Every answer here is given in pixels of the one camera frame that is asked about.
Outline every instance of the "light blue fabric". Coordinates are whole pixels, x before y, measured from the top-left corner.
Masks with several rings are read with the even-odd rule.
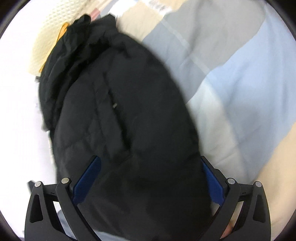
[[[259,32],[207,75],[233,126],[252,181],[296,121],[296,42],[266,5]]]
[[[73,234],[72,230],[70,229],[70,227],[69,227],[69,225],[67,223],[67,220],[66,220],[62,210],[60,210],[57,213],[57,215],[59,217],[59,220],[61,221],[61,224],[62,224],[62,227],[63,227],[63,229],[65,231],[65,234],[68,235],[69,237],[73,238],[73,239],[76,239],[75,235]],[[120,237],[117,237],[117,236],[114,236],[114,235],[111,235],[111,234],[107,234],[107,233],[104,233],[104,232],[95,231],[95,233],[102,241],[127,241],[124,238],[120,238]]]

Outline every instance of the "blue gripper pad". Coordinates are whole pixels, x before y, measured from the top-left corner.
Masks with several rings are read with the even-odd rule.
[[[96,177],[101,171],[102,163],[101,159],[96,156],[92,163],[89,165],[85,173],[78,180],[77,184],[73,188],[73,203],[77,206],[78,203],[82,203],[88,194],[91,186],[93,185]]]
[[[202,163],[205,175],[207,177],[207,186],[209,188],[211,200],[212,202],[218,203],[221,206],[225,200],[223,187],[220,185],[219,181],[216,179],[209,167],[204,162]]]

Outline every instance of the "black jacket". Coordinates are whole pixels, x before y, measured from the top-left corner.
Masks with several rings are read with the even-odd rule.
[[[102,159],[79,207],[92,228],[132,241],[197,239],[210,198],[195,127],[166,69],[113,16],[68,28],[39,97],[59,180]]]

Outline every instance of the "white knit fabric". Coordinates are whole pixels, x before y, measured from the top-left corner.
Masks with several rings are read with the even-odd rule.
[[[48,0],[46,7],[51,8],[51,10],[45,17],[42,27],[38,30],[38,35],[31,51],[28,72],[36,76],[40,75],[39,69],[46,61],[48,52],[55,44],[63,23],[72,23],[82,14],[88,13],[87,10],[90,5],[96,6],[103,2],[97,0]]]

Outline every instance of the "metal bolt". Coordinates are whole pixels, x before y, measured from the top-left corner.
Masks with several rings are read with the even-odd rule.
[[[39,181],[35,183],[35,187],[39,187],[40,185],[41,185],[41,182]]]
[[[69,178],[65,177],[62,179],[62,184],[66,184],[69,182]]]
[[[228,179],[227,182],[229,184],[235,184],[235,180],[233,178]]]
[[[257,187],[262,187],[262,183],[261,182],[259,182],[259,181],[257,181],[257,182],[255,182],[255,185],[257,186]]]

